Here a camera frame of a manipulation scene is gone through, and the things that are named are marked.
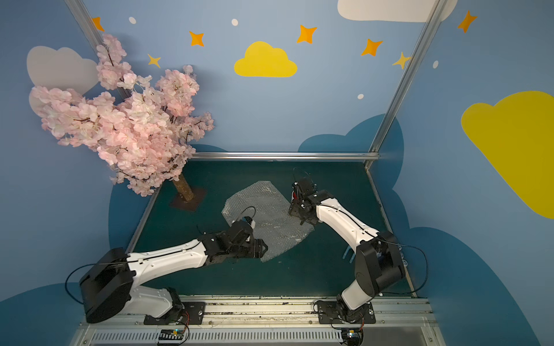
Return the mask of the clear bubble wrap sheet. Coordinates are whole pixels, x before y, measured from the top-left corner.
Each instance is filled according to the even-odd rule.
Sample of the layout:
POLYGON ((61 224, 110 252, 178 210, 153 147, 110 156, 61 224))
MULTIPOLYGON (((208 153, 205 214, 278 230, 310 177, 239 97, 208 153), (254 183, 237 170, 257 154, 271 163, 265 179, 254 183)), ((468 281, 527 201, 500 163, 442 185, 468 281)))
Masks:
POLYGON ((255 222, 254 237, 262 239, 268 251, 263 262, 278 257, 315 230, 309 223, 289 215, 290 201, 269 181, 258 181, 233 194, 225 201, 222 216, 228 224, 250 216, 255 222))

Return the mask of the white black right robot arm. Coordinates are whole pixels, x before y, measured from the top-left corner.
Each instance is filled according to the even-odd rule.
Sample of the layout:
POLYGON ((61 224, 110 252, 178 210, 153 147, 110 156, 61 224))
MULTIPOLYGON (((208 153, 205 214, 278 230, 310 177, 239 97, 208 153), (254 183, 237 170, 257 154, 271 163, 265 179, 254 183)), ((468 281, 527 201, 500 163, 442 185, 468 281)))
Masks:
POLYGON ((329 192, 318 190, 309 178, 292 184, 289 215, 313 226, 327 224, 353 249, 354 281, 338 299, 347 311, 357 310, 405 278, 396 237, 359 220, 329 192))

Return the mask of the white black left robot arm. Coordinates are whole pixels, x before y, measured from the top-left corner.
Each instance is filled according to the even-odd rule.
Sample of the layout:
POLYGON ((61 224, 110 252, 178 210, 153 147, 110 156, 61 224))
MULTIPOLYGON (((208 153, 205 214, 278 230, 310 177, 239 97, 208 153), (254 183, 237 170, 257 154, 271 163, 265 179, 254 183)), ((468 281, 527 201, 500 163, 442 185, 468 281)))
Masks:
POLYGON ((177 291, 149 288, 148 282, 228 258, 261 259, 267 251, 251 229, 207 234, 154 252, 127 254, 121 248, 111 249, 79 281, 85 319, 97 324, 118 314, 137 314, 148 325, 185 323, 186 309, 177 291))

